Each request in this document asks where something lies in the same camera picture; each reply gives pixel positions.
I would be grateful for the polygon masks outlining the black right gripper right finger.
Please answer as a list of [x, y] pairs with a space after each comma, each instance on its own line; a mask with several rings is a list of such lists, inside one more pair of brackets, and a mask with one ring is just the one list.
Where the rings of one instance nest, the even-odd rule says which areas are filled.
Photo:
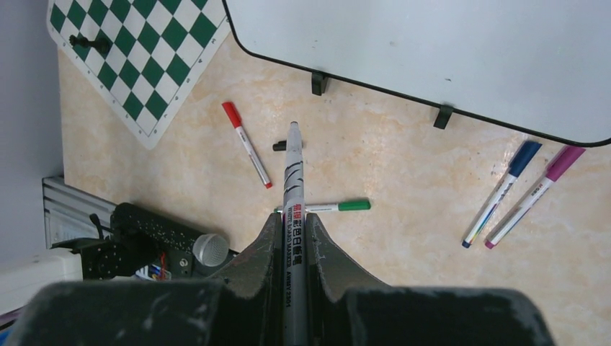
[[367, 328], [352, 291], [386, 288], [330, 237], [315, 213], [305, 219], [309, 322], [317, 345], [365, 345]]

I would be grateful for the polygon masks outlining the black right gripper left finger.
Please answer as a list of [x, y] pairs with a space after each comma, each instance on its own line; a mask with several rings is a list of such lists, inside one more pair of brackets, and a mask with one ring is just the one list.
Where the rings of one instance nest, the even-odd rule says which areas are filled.
[[257, 238], [215, 274], [211, 345], [281, 345], [282, 218], [272, 213]]

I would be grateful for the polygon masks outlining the white black whiteboard marker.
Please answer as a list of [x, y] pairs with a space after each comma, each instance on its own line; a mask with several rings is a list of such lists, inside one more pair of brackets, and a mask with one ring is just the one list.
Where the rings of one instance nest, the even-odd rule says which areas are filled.
[[284, 343], [309, 343], [307, 316], [306, 244], [304, 241], [303, 143], [293, 121], [287, 135], [282, 208], [284, 245]]

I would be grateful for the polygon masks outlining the black marker cap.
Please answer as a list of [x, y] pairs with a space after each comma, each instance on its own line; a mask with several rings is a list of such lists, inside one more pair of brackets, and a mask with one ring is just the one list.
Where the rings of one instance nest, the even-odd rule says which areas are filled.
[[272, 145], [273, 151], [285, 151], [287, 148], [287, 141], [278, 141]]

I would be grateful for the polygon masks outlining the white whiteboard black frame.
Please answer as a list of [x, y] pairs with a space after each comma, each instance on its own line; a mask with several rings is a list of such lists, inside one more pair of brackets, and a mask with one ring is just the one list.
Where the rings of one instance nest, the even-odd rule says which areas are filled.
[[610, 142], [608, 1], [225, 1], [248, 54], [583, 147]]

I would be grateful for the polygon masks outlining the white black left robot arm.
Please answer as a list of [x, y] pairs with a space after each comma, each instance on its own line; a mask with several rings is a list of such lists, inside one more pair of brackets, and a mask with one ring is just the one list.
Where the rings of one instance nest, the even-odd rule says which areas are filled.
[[2, 264], [1, 315], [20, 310], [52, 283], [130, 277], [160, 255], [145, 234], [99, 226], [96, 237], [61, 241], [40, 254]]

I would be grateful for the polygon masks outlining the silver mesh knob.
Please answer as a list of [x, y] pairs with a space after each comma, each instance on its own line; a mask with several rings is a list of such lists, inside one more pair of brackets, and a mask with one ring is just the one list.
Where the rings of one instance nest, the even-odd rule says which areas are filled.
[[192, 245], [195, 259], [206, 267], [217, 267], [226, 260], [228, 242], [219, 234], [203, 234]]

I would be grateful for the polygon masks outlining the green capped marker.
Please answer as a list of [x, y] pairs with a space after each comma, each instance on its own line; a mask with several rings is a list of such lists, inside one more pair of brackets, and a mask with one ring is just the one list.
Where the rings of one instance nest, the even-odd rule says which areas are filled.
[[372, 205], [368, 199], [348, 200], [338, 203], [305, 204], [303, 210], [308, 213], [345, 212], [369, 210]]

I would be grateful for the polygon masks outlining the red capped marker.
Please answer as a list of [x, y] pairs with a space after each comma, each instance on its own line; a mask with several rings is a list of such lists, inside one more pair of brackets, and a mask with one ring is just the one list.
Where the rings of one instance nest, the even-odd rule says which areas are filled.
[[232, 102], [224, 102], [222, 104], [223, 110], [225, 111], [228, 119], [230, 120], [234, 130], [238, 133], [238, 136], [244, 145], [244, 148], [249, 156], [250, 161], [252, 162], [257, 174], [262, 181], [262, 184], [267, 188], [272, 187], [272, 181], [269, 178], [263, 164], [261, 163], [249, 137], [247, 136], [246, 131], [242, 125], [241, 116], [239, 115], [237, 109], [235, 108]]

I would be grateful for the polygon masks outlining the blue capped marker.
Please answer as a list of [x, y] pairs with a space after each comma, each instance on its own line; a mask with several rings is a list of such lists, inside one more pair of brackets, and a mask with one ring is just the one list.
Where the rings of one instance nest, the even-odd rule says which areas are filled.
[[501, 201], [517, 181], [517, 178], [524, 171], [525, 167], [540, 150], [541, 146], [541, 143], [531, 140], [524, 141], [521, 144], [510, 160], [505, 173], [501, 176], [501, 179], [463, 234], [461, 245], [464, 248], [468, 249], [474, 243], [478, 235], [485, 229], [486, 224], [499, 207]]

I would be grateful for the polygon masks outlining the green white chess mat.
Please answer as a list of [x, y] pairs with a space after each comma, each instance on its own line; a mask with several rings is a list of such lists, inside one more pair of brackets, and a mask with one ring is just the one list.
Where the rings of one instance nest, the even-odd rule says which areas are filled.
[[[49, 1], [47, 29], [147, 149], [174, 116], [231, 31], [221, 1]], [[107, 55], [70, 35], [111, 42]]]

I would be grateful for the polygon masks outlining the pink capped marker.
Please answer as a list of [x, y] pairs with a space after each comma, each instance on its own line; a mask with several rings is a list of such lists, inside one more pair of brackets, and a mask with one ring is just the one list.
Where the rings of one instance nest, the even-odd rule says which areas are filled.
[[545, 173], [498, 222], [485, 239], [485, 246], [493, 249], [522, 220], [539, 199], [581, 157], [585, 148], [564, 146], [550, 161]]

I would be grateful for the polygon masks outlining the black chess piece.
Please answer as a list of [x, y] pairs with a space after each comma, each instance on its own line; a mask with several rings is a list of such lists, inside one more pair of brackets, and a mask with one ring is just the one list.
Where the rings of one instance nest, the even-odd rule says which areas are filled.
[[104, 37], [99, 37], [95, 40], [89, 40], [86, 37], [77, 37], [75, 35], [70, 35], [68, 40], [73, 47], [79, 46], [83, 48], [93, 48], [101, 55], [107, 55], [111, 47], [111, 42]]

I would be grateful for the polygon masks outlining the aluminium frame rail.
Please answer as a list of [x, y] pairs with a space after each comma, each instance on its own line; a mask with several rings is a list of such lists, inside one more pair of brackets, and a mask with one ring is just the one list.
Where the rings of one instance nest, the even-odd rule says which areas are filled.
[[62, 177], [42, 180], [46, 247], [76, 238], [97, 238], [89, 216], [96, 214], [101, 225], [110, 225], [116, 205], [64, 183]]

